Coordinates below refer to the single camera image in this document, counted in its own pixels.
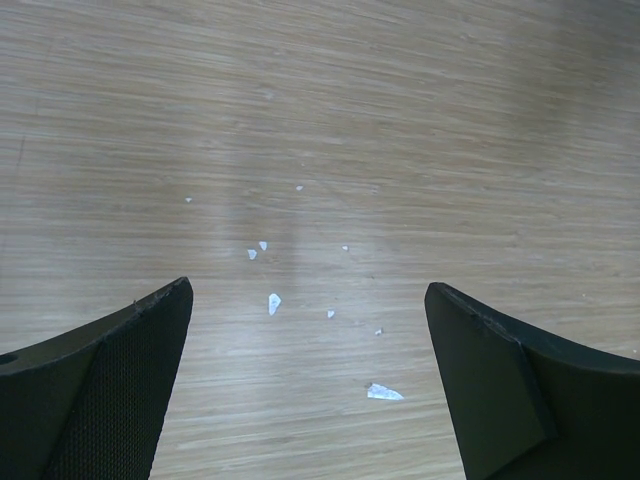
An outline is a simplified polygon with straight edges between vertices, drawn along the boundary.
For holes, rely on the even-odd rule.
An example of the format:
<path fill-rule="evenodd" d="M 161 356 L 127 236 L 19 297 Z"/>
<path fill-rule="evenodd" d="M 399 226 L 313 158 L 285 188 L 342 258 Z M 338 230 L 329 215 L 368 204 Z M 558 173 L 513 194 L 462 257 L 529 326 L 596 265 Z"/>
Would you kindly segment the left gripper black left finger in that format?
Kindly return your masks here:
<path fill-rule="evenodd" d="M 193 308 L 178 278 L 1 357 L 4 479 L 146 479 Z"/>

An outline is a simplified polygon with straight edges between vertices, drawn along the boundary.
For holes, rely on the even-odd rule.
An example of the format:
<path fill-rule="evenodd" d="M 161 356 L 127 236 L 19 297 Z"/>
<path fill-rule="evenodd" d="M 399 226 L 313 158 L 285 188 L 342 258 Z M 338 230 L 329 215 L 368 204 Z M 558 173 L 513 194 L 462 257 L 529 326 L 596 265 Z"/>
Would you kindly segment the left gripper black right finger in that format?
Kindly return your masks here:
<path fill-rule="evenodd" d="M 440 282 L 426 318 L 468 479 L 636 479 L 639 363 Z"/>

